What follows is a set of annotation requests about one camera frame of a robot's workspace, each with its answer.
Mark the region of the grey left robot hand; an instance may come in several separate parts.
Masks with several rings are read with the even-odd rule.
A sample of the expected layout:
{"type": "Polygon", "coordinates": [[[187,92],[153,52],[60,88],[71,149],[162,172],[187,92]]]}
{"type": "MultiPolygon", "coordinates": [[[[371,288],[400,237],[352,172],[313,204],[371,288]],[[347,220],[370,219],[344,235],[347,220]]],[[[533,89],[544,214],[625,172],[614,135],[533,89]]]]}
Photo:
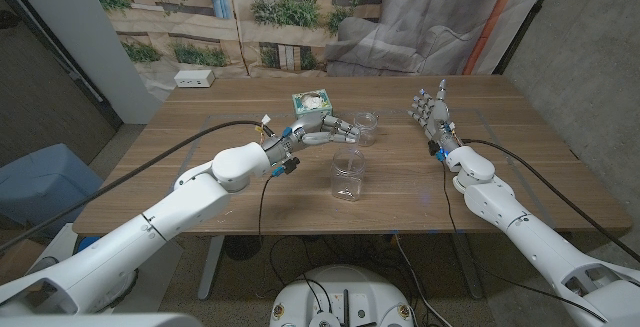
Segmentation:
{"type": "Polygon", "coordinates": [[[283,161],[293,153],[329,142],[357,143],[360,130],[332,115],[314,112],[286,127],[281,136],[270,137],[263,144],[270,163],[283,161]]]}

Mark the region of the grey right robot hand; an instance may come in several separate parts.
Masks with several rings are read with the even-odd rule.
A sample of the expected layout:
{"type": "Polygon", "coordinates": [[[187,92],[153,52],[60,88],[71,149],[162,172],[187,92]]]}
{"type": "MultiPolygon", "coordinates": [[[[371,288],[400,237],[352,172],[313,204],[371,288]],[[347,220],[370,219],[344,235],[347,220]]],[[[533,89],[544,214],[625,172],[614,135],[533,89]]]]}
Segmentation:
{"type": "Polygon", "coordinates": [[[461,146],[459,139],[454,136],[454,124],[444,101],[446,86],[446,80],[442,79],[435,97],[421,89],[420,95],[413,97],[411,109],[408,111],[408,114],[424,129],[431,155],[447,156],[461,146]]]}

